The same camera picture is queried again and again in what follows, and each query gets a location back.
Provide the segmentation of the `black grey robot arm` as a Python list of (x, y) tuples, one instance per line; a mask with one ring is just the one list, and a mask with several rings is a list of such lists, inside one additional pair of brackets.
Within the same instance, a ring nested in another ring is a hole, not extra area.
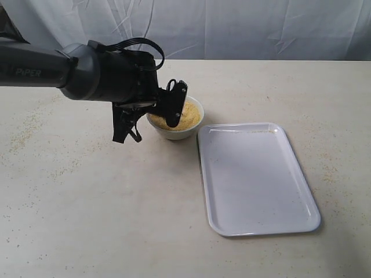
[(140, 142), (137, 121), (157, 102), (157, 70), (161, 68), (150, 53), (128, 49), (141, 44), (164, 54), (147, 38), (113, 45), (89, 41), (49, 50), (2, 32), (1, 86), (55, 87), (71, 100), (109, 102), (112, 140), (124, 143), (131, 136)]

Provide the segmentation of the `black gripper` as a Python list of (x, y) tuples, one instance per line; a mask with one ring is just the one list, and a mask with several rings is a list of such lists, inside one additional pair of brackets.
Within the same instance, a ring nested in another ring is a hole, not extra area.
[[(149, 107), (156, 103), (158, 90), (157, 73), (153, 70), (155, 60), (152, 54), (138, 50), (123, 52), (100, 52), (100, 77), (98, 100), (117, 103), (124, 107)], [(142, 117), (133, 111), (128, 119), (129, 134), (141, 142), (137, 122)], [(123, 144), (128, 131), (123, 118), (123, 109), (112, 105), (113, 142)]]

